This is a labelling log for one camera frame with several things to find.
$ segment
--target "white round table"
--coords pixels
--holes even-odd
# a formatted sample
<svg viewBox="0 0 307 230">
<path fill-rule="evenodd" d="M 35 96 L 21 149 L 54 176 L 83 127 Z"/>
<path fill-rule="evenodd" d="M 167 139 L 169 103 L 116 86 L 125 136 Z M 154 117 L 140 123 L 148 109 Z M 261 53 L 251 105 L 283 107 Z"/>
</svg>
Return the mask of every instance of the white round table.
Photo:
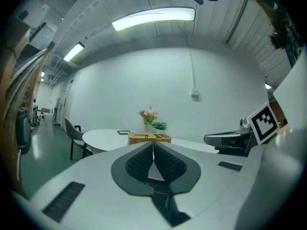
<svg viewBox="0 0 307 230">
<path fill-rule="evenodd" d="M 111 151 L 117 148 L 122 148 L 128 145 L 128 135 L 120 135 L 117 129 L 95 129 L 86 132 L 82 139 L 83 141 L 95 148 L 98 151 L 94 151 L 93 153 L 99 153 L 102 151 Z M 210 153 L 217 153 L 218 151 L 214 150 L 213 146 L 207 145 L 205 143 L 198 143 L 188 140 L 181 140 L 177 138 L 172 138 L 172 144 L 182 146 L 185 148 L 205 151 Z"/>
<path fill-rule="evenodd" d="M 111 151 L 128 145 L 128 135 L 120 135 L 120 129 L 95 129 L 83 134 L 83 141 L 96 149 Z"/>
</svg>

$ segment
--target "hallway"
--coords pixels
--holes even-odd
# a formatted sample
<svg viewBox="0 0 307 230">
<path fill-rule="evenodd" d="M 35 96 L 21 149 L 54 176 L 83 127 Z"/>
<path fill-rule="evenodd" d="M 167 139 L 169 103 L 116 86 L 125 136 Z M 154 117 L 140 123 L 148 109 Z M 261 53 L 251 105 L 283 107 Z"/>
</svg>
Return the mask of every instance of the hallway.
<svg viewBox="0 0 307 230">
<path fill-rule="evenodd" d="M 69 168 L 82 158 L 82 149 L 73 147 L 70 160 L 71 139 L 60 126 L 41 121 L 32 132 L 32 144 L 21 157 L 21 179 L 25 193 L 32 197 L 48 180 Z"/>
</svg>

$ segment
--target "chair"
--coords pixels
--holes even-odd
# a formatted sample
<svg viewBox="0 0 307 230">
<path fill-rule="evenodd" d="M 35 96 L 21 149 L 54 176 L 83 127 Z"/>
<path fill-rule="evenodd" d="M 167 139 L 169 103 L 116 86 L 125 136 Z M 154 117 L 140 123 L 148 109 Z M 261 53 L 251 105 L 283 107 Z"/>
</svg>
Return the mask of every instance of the chair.
<svg viewBox="0 0 307 230">
<path fill-rule="evenodd" d="M 69 119 L 65 118 L 65 126 L 66 126 L 67 135 L 71 138 L 71 160 L 72 160 L 72 151 L 74 143 L 83 149 L 82 158 L 84 158 L 86 155 L 92 155 L 93 151 L 91 147 L 87 146 L 87 144 L 82 140 L 82 135 L 84 133 L 81 132 L 80 125 L 73 126 L 69 121 Z"/>
</svg>

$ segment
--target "ceiling light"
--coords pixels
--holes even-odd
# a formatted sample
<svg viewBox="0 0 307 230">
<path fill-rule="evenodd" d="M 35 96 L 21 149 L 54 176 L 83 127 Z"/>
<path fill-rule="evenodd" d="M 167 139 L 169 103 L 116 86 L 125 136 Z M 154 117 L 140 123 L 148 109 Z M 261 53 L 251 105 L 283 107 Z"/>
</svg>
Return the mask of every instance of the ceiling light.
<svg viewBox="0 0 307 230">
<path fill-rule="evenodd" d="M 115 30 L 120 31 L 128 27 L 154 21 L 183 20 L 193 21 L 193 8 L 160 8 L 134 13 L 112 22 Z"/>
<path fill-rule="evenodd" d="M 68 54 L 64 57 L 65 61 L 70 61 L 76 54 L 78 54 L 81 50 L 84 49 L 84 45 L 80 42 L 68 52 Z"/>
</svg>

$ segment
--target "ceiling pipe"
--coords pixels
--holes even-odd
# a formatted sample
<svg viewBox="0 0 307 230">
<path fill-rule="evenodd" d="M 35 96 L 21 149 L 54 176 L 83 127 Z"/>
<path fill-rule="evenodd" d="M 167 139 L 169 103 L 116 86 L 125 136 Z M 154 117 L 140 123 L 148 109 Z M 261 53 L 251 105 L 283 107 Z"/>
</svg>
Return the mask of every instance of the ceiling pipe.
<svg viewBox="0 0 307 230">
<path fill-rule="evenodd" d="M 51 83 L 49 84 L 50 87 L 52 87 L 53 83 L 55 82 L 56 79 L 58 79 L 60 76 L 62 75 L 62 72 L 60 72 L 59 74 L 57 74 L 53 80 L 51 81 Z"/>
<path fill-rule="evenodd" d="M 59 64 L 62 62 L 62 58 L 56 54 L 54 54 L 54 56 L 58 57 L 58 60 L 56 62 L 56 64 L 54 65 L 54 69 L 56 70 L 59 67 Z"/>
<path fill-rule="evenodd" d="M 65 76 L 60 77 L 59 80 L 52 85 L 52 87 L 55 87 L 63 78 L 65 78 Z"/>
<path fill-rule="evenodd" d="M 61 65 L 63 64 L 63 62 L 64 62 L 64 60 L 63 59 L 61 59 L 60 61 L 59 61 L 59 63 L 58 63 L 58 65 L 56 65 L 56 72 L 60 69 L 60 67 L 61 67 Z"/>
</svg>

